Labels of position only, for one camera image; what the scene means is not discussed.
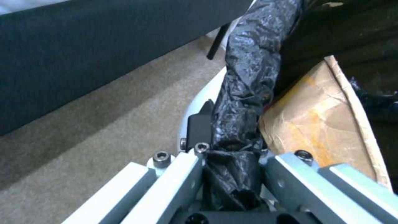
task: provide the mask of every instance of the screw hole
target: screw hole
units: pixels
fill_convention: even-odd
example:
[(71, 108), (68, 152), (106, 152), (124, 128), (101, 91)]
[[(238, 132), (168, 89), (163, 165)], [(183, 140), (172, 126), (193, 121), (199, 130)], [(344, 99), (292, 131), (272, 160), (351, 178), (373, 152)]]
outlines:
[(167, 157), (167, 154), (164, 153), (164, 152), (159, 152), (159, 153), (157, 154), (157, 156), (158, 156), (159, 159), (164, 159), (164, 158)]

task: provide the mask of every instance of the dark gray couch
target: dark gray couch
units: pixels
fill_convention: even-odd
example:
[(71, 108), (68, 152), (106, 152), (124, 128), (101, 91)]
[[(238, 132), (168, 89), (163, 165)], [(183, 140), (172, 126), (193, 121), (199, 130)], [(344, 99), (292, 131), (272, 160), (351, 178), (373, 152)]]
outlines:
[(0, 135), (232, 21), (251, 2), (70, 0), (0, 16)]

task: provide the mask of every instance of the carpet floor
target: carpet floor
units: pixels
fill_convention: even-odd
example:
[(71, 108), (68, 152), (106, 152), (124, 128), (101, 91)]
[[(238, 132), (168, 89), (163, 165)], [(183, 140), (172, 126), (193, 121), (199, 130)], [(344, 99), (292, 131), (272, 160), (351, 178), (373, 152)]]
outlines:
[(60, 223), (128, 162), (176, 154), (180, 119), (225, 65), (201, 37), (0, 137), (1, 223)]

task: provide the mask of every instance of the black plastic bag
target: black plastic bag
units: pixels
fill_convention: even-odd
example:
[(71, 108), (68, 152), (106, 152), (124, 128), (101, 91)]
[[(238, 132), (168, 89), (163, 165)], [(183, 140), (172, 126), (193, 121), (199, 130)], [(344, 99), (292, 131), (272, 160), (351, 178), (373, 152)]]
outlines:
[(398, 122), (398, 94), (376, 95), (360, 88), (354, 77), (350, 80), (370, 121)]
[(302, 6), (302, 0), (257, 0), (229, 37), (227, 74), (213, 110), (204, 172), (210, 209), (250, 210), (260, 204), (258, 119), (272, 100), (281, 43)]

